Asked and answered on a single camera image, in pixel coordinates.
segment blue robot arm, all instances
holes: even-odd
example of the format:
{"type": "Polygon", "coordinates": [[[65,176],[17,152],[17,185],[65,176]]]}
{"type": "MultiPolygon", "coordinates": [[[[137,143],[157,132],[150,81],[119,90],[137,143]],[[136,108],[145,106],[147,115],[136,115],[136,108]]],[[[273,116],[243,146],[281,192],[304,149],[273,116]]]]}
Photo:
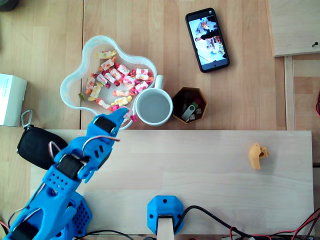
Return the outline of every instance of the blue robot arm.
{"type": "Polygon", "coordinates": [[[23,208],[5,240],[72,240],[84,236],[92,214],[76,192],[108,159],[127,113],[119,108],[98,115],[88,125],[86,136],[73,139],[54,158],[42,184],[23,208]]]}

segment black pouch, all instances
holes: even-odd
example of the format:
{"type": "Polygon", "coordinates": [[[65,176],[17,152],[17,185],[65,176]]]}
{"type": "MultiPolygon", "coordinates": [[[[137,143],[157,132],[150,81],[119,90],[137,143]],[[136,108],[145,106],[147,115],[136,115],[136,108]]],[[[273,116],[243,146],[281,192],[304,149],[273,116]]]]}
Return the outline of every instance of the black pouch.
{"type": "MultiPolygon", "coordinates": [[[[24,133],[21,136],[16,152],[28,162],[48,170],[55,163],[49,153],[49,143],[54,142],[60,149],[64,149],[68,144],[60,136],[31,125],[31,119],[32,110],[28,110],[21,115],[24,133]],[[23,117],[28,112],[29,121],[25,124],[23,117]]],[[[53,156],[58,152],[56,148],[52,148],[53,156]]]]}

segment phone screen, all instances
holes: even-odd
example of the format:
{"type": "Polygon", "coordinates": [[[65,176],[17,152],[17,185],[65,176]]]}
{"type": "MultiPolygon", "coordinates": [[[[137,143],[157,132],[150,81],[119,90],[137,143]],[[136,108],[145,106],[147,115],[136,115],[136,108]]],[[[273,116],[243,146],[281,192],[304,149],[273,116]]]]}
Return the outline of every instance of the phone screen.
{"type": "Polygon", "coordinates": [[[203,70],[221,68],[229,64],[221,31],[212,10],[187,15],[190,35],[195,44],[197,55],[203,70]]]}

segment white box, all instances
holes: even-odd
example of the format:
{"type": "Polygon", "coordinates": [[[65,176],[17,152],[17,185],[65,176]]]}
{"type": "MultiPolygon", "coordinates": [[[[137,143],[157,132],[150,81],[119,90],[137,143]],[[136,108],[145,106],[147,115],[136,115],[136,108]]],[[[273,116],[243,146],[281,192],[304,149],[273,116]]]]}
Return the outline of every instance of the white box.
{"type": "Polygon", "coordinates": [[[18,127],[27,81],[0,73],[0,125],[18,127]]]}

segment water in mug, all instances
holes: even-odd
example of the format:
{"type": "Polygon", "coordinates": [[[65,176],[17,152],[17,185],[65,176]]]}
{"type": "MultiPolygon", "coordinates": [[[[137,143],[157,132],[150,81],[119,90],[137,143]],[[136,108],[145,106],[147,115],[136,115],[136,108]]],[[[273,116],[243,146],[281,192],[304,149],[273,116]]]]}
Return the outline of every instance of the water in mug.
{"type": "Polygon", "coordinates": [[[166,119],[170,113],[170,105],[165,96],[151,95],[141,102],[139,111],[144,120],[155,124],[166,119]]]}

